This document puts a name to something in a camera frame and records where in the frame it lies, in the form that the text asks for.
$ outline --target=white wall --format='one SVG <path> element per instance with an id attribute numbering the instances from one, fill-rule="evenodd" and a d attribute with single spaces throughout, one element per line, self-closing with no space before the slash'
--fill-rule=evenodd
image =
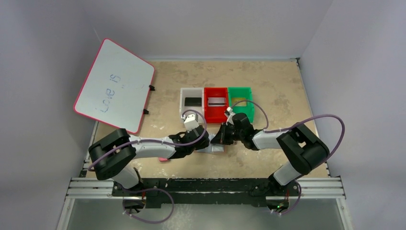
<path id="1" fill-rule="evenodd" d="M 83 0 L 99 37 L 144 58 L 297 58 L 332 0 Z"/>
<path id="2" fill-rule="evenodd" d="M 73 112 L 97 40 L 76 1 L 0 1 L 0 225 L 55 229 L 93 122 Z"/>
<path id="3" fill-rule="evenodd" d="M 404 0 L 334 0 L 300 61 L 313 113 L 347 125 L 328 164 L 357 229 L 406 229 L 405 12 Z M 317 125 L 333 146 L 338 125 Z"/>

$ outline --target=whiteboard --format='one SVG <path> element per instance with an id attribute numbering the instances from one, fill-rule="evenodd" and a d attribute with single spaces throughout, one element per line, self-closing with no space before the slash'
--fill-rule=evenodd
<path id="1" fill-rule="evenodd" d="M 136 133 L 154 71 L 149 63 L 105 39 L 75 101 L 74 110 Z"/>

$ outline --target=green bin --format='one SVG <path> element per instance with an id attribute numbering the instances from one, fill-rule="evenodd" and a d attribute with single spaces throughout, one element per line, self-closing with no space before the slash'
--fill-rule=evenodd
<path id="1" fill-rule="evenodd" d="M 252 93 L 250 87 L 229 87 L 228 102 L 232 106 L 241 100 L 252 101 Z M 233 108 L 234 113 L 245 113 L 250 122 L 254 121 L 255 107 L 253 103 L 241 102 Z"/>

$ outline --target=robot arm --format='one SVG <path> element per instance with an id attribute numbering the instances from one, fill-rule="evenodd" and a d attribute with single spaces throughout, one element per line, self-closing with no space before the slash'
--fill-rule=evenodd
<path id="1" fill-rule="evenodd" d="M 298 177 L 309 174 L 329 155 L 327 146 L 306 125 L 283 132 L 269 132 L 254 129 L 244 113 L 235 114 L 231 108 L 227 109 L 226 116 L 227 122 L 220 126 L 212 144 L 231 145 L 241 141 L 250 150 L 282 149 L 288 158 L 287 163 L 269 176 L 267 188 L 283 188 Z"/>
<path id="2" fill-rule="evenodd" d="M 118 129 L 89 147 L 89 154 L 98 180 L 112 178 L 124 188 L 142 187 L 142 179 L 136 168 L 128 163 L 133 159 L 162 157 L 183 158 L 195 150 L 209 146 L 209 135 L 197 122 L 197 115 L 184 119 L 186 132 L 164 138 L 140 138 Z"/>

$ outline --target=wooden table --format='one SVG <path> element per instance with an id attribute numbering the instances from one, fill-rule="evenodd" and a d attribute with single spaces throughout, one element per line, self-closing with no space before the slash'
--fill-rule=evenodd
<path id="1" fill-rule="evenodd" d="M 159 138 L 184 130 L 180 122 L 181 87 L 251 87 L 253 100 L 267 112 L 270 127 L 288 127 L 311 116 L 302 79 L 295 62 L 273 61 L 159 61 L 150 93 L 149 115 L 144 116 L 141 137 Z M 265 126 L 265 118 L 256 108 L 254 127 Z M 315 131 L 314 123 L 307 123 Z M 219 125 L 209 125 L 216 133 Z M 95 141 L 114 128 L 99 123 Z M 277 149 L 251 151 L 239 143 L 227 146 L 224 153 L 197 153 L 166 163 L 157 158 L 131 161 L 142 177 L 247 178 L 268 177 L 287 161 Z M 325 164 L 307 177 L 328 177 Z"/>

